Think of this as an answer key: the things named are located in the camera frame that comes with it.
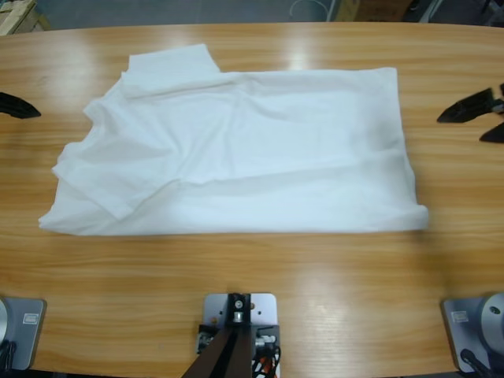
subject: black wire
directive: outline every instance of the black wire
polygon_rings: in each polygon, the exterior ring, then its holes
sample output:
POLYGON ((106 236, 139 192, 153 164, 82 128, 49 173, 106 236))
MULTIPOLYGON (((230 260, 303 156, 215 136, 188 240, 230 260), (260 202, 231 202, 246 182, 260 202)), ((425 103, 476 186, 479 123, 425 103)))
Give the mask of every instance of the black wire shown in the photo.
POLYGON ((13 357, 16 352, 16 343, 4 340, 0 344, 0 372, 8 372, 13 367, 13 357))

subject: floor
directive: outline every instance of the floor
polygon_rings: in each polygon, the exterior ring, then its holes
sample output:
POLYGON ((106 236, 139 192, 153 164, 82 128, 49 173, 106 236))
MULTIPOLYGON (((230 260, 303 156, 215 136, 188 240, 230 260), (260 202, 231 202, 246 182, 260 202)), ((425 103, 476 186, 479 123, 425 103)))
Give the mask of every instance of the floor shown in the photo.
POLYGON ((38 0, 53 29, 155 24, 325 21, 332 0, 38 0))

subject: wood grain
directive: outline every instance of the wood grain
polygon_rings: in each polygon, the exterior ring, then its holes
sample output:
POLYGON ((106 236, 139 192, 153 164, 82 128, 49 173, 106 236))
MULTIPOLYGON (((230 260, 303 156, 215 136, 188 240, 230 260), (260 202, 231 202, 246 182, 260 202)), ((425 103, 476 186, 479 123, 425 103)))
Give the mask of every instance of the wood grain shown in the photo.
POLYGON ((0 39, 2 91, 43 114, 0 114, 1 294, 44 298, 35 368, 181 376, 207 293, 272 292, 287 378, 454 369, 439 303, 504 290, 501 120, 437 124, 450 104, 504 82, 504 31, 425 24, 242 24, 49 31, 0 39), (206 43, 223 71, 398 68, 426 232, 74 237, 38 229, 83 107, 129 54, 206 43))

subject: cable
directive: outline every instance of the cable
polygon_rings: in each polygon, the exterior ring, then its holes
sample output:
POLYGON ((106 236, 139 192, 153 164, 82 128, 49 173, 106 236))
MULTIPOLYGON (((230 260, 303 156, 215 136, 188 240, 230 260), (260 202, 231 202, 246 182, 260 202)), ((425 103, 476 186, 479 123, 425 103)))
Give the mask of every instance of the cable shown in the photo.
POLYGON ((299 4, 300 2, 315 2, 317 3, 319 6, 321 6, 322 8, 324 8, 325 10, 325 16, 326 16, 326 20, 329 18, 329 9, 327 6, 325 6, 324 3, 322 2, 319 2, 318 0, 296 0, 295 2, 292 3, 291 5, 291 8, 289 9, 289 16, 291 16, 291 18, 294 16, 292 14, 292 12, 294 11, 294 8, 297 6, 297 4, 299 4))
POLYGON ((13 367, 16 343, 4 340, 0 345, 0 372, 8 372, 13 367))
POLYGON ((428 14, 428 20, 427 22, 431 22, 432 17, 434 16, 434 13, 438 11, 439 5, 441 4, 442 0, 434 0, 434 5, 431 8, 431 12, 428 14))

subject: cardboard box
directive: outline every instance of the cardboard box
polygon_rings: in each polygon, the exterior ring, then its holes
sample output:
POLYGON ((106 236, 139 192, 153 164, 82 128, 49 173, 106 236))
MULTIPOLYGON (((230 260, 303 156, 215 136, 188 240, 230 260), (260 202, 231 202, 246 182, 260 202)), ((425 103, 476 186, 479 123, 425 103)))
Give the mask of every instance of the cardboard box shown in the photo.
POLYGON ((401 21, 412 0, 341 0, 335 21, 401 21))

